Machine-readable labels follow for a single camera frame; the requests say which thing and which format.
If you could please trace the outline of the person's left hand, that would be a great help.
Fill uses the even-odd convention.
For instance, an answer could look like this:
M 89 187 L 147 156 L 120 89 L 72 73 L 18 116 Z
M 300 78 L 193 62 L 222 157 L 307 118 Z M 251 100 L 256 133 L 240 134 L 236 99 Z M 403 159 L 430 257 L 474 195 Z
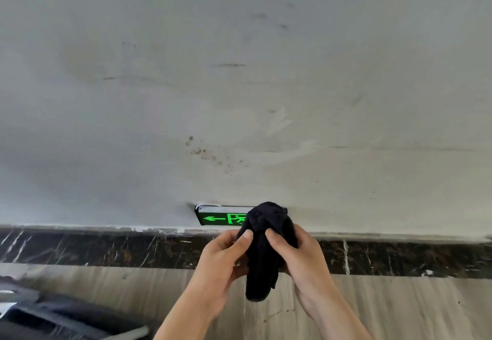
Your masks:
M 230 262 L 224 256 L 224 249 L 224 233 L 222 233 L 203 249 L 199 263 L 186 288 L 214 296 L 217 299 L 217 316 L 225 306 L 231 284 L 247 275 L 249 271 L 246 254 L 236 262 Z

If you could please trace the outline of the person's right forearm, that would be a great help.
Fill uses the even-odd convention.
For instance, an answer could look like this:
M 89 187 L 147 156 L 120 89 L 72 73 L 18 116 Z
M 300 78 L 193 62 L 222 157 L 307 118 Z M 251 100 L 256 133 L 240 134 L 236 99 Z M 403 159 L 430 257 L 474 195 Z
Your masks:
M 309 313 L 322 340 L 373 340 L 339 292 L 315 296 Z

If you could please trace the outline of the black sock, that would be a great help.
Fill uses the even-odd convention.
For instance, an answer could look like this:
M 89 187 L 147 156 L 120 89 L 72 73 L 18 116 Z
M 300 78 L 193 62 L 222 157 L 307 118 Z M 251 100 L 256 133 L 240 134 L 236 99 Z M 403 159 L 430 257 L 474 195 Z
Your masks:
M 279 269 L 285 265 L 284 259 L 268 242 L 265 234 L 268 229 L 282 236 L 290 246 L 298 248 L 294 224 L 286 208 L 264 202 L 247 213 L 237 237 L 247 230 L 253 232 L 252 243 L 245 253 L 249 268 L 245 297 L 251 302 L 261 302 L 267 298 L 271 289 L 275 288 Z

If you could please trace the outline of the green exit sign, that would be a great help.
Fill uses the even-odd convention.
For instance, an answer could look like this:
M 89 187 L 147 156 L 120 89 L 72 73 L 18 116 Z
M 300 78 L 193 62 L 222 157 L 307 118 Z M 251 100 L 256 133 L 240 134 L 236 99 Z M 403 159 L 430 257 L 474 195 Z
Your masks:
M 239 227 L 244 223 L 252 207 L 201 204 L 195 206 L 195 214 L 201 226 Z

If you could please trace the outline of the person's left forearm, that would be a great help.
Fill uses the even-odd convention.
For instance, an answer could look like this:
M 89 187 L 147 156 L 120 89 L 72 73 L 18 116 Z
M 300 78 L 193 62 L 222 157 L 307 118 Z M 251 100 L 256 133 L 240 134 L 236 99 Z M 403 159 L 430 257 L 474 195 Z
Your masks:
M 152 340 L 204 340 L 217 316 L 217 299 L 186 289 L 172 307 Z

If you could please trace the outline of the dark marble baseboard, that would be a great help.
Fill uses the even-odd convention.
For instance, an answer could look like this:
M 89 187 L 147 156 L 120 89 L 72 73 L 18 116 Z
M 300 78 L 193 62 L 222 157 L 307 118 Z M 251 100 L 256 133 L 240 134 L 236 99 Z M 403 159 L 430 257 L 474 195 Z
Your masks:
M 212 238 L 0 227 L 0 263 L 194 269 Z M 492 243 L 318 242 L 336 275 L 492 280 Z

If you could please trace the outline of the person's right hand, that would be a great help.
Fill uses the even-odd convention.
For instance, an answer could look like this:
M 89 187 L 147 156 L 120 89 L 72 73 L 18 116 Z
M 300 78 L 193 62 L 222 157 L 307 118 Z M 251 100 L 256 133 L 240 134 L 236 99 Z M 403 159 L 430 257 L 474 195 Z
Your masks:
M 310 316 L 315 296 L 338 290 L 317 240 L 297 224 L 294 229 L 298 241 L 297 257 L 284 260 L 285 270 L 294 282 L 298 300 Z

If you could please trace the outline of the dark plastic basket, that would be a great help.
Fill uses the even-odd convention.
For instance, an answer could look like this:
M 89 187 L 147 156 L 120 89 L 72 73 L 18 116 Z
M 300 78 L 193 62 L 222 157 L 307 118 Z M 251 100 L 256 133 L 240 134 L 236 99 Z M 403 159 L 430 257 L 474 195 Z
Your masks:
M 0 276 L 0 340 L 153 340 L 158 325 Z

